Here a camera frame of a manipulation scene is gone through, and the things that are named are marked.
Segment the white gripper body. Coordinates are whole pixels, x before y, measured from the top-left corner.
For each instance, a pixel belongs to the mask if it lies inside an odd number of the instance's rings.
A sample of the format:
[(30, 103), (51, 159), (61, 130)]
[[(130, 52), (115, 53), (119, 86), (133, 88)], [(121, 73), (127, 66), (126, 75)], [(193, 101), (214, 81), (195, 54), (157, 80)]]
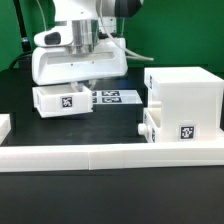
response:
[(57, 33), (53, 28), (34, 37), (37, 48), (32, 56), (32, 78), (37, 85), (52, 85), (107, 77), (127, 72), (124, 38), (101, 39), (91, 53), (71, 52), (67, 46), (46, 45), (44, 36)]

